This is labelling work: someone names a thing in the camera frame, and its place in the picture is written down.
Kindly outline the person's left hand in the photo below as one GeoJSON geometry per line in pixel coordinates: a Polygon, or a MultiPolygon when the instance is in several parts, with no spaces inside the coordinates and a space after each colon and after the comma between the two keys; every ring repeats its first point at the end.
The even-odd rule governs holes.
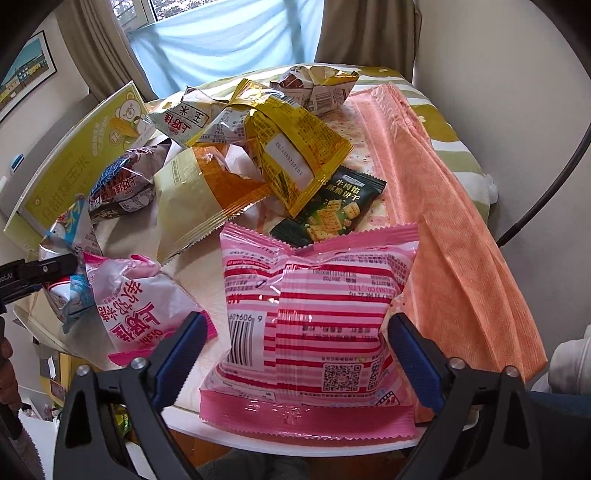
{"type": "Polygon", "coordinates": [[[0,369],[0,400],[3,405],[7,405],[12,411],[17,412],[22,405],[22,401],[18,391],[16,374],[10,362],[12,355],[12,346],[4,338],[1,342],[1,360],[3,363],[0,369]]]}

